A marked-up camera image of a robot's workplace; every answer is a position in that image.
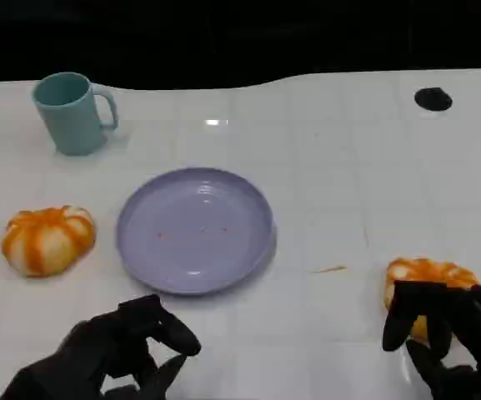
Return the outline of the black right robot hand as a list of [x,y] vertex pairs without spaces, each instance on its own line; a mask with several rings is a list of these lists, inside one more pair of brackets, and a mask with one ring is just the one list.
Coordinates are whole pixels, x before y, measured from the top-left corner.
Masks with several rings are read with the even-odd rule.
[[[475,367],[443,364],[452,337],[473,355]],[[403,345],[434,399],[481,399],[481,285],[397,281],[382,348]]]

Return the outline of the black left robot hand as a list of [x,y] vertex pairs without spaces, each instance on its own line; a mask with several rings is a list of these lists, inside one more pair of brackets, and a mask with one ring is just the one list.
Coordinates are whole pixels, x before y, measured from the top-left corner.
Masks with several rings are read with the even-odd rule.
[[50,356],[21,368],[3,399],[164,399],[195,334],[157,294],[75,325]]

